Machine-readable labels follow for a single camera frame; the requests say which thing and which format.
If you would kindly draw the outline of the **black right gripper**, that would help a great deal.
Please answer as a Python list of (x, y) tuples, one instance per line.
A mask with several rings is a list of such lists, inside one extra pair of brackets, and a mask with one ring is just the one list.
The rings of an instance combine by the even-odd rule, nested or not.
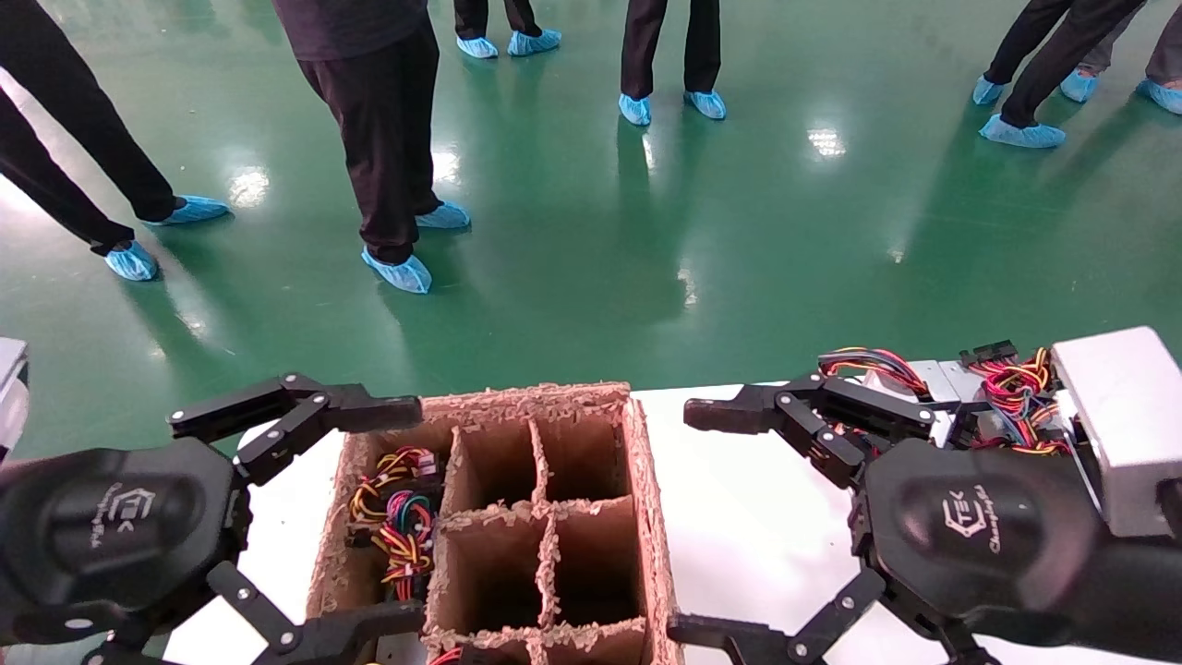
[(1102, 614), (1086, 606), (1108, 530), (1072, 459), (936, 449), (918, 442), (930, 438), (934, 409), (842, 376), (743, 384), (729, 400), (693, 397), (683, 422), (701, 432), (777, 433), (834, 487), (860, 487), (856, 550), (873, 569), (794, 635), (678, 613), (668, 639), (717, 648), (730, 664), (824, 664), (886, 592), (883, 606), (931, 641), (975, 633), (1030, 647), (1109, 647)]

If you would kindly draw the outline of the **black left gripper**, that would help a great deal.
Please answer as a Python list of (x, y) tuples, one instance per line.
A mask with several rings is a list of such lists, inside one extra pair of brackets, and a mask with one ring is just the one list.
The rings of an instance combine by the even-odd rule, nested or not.
[[(418, 600), (291, 622), (230, 562), (252, 519), (245, 481), (269, 483), (335, 430), (384, 432), (422, 420), (417, 396), (376, 397), (361, 383), (290, 373), (170, 413), (174, 438), (199, 441), (4, 465), (4, 645), (110, 631), (160, 635), (214, 593), (266, 640), (254, 664), (353, 664), (382, 635), (418, 633)], [(239, 471), (208, 446), (258, 425), (264, 432), (236, 452)]]

